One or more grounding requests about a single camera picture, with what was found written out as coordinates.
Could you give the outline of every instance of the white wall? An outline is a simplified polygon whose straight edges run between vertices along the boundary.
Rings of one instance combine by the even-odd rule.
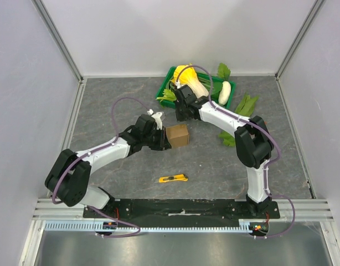
[[[32,1],[0,0],[0,265],[17,265],[78,82]]]
[[[282,77],[313,188],[340,228],[340,0],[326,1]]]
[[[83,75],[275,73],[314,0],[44,0]]]

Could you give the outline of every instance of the black mounting plate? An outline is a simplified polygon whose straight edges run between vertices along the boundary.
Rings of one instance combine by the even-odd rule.
[[[249,210],[247,201],[235,199],[115,199],[101,211],[140,227],[236,227],[238,219],[266,219],[266,212],[270,219],[280,218],[274,201],[260,213]],[[193,215],[179,215],[181,212]],[[86,208],[83,217],[104,218]]]

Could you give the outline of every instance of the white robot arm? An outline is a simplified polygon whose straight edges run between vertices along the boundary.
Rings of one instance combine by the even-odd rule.
[[[187,86],[176,90],[176,97],[176,116],[179,121],[202,120],[235,137],[238,158],[246,166],[248,173],[249,189],[246,199],[256,206],[269,200],[264,186],[264,165],[271,157],[273,149],[271,142],[263,139],[259,132],[248,128],[246,123],[220,112],[219,109],[222,107],[219,105],[213,107],[207,97],[197,99]],[[250,120],[267,131],[260,117],[250,119],[241,116],[240,118]],[[112,196],[101,188],[90,186],[88,184],[90,175],[110,162],[140,151],[143,146],[158,151],[171,148],[165,128],[162,126],[161,113],[153,114],[149,111],[147,115],[141,115],[136,124],[120,133],[118,138],[94,148],[78,152],[69,149],[62,151],[45,185],[49,190],[54,191],[65,169],[74,160],[82,157],[83,159],[64,178],[56,195],[69,207],[81,203],[102,209]]]

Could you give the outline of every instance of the gray floor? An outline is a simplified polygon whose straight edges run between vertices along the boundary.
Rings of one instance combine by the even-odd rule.
[[[273,194],[291,198],[310,198],[289,122],[274,77],[233,77],[236,92],[234,110],[247,91],[259,95],[254,115],[260,115],[282,149],[282,160],[269,170]],[[164,111],[165,126],[178,124],[173,109],[163,109],[154,96],[163,78],[89,79],[76,122],[71,149],[84,150],[111,139],[112,103],[120,97],[141,99],[154,111]],[[131,100],[116,107],[120,130],[135,123],[145,109]],[[91,176],[91,183],[122,198],[244,198],[248,189],[246,170],[236,157],[235,148],[226,147],[218,138],[220,129],[201,122],[186,122],[190,143],[163,152],[143,148],[129,158],[115,161]],[[157,183],[162,176],[185,173],[188,182]]]

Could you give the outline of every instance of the white cable tray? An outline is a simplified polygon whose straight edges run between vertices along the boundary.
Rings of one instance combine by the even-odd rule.
[[[109,221],[46,221],[46,231],[84,231],[84,232],[135,232],[137,229],[118,227],[117,229],[103,229],[104,222]],[[201,233],[251,233],[249,222],[239,222],[239,227],[142,227],[142,232],[201,232]]]

